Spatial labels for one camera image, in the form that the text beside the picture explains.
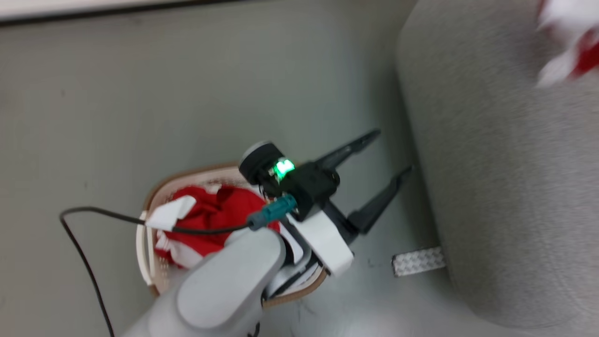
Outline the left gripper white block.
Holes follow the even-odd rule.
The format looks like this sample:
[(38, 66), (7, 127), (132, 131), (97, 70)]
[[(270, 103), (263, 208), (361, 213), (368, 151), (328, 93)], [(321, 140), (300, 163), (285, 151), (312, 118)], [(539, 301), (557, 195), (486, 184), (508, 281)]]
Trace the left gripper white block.
[[(372, 130), (315, 160), (321, 168), (336, 171), (345, 160), (358, 154), (375, 141), (381, 130)], [(317, 260), (332, 277), (340, 277), (351, 267), (354, 254), (350, 245), (359, 234), (367, 234), (410, 177), (414, 166), (395, 175), (386, 188), (348, 217), (332, 201), (303, 221), (287, 213), (288, 222), (308, 243)]]

